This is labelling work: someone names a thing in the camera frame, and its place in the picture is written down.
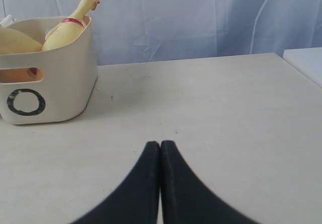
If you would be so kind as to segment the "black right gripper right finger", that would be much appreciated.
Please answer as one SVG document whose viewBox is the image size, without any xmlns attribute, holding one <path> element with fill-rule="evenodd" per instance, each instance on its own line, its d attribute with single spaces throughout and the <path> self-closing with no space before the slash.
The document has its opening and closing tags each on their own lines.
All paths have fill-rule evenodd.
<svg viewBox="0 0 322 224">
<path fill-rule="evenodd" d="M 160 145 L 164 223 L 256 223 L 216 196 L 188 166 L 176 143 Z"/>
</svg>

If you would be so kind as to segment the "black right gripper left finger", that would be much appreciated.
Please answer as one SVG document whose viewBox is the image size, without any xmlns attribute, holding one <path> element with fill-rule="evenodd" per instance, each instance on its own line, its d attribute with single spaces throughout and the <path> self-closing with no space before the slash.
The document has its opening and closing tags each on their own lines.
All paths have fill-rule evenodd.
<svg viewBox="0 0 322 224">
<path fill-rule="evenodd" d="M 157 223 L 160 145 L 146 143 L 122 183 L 100 204 L 73 223 Z"/>
</svg>

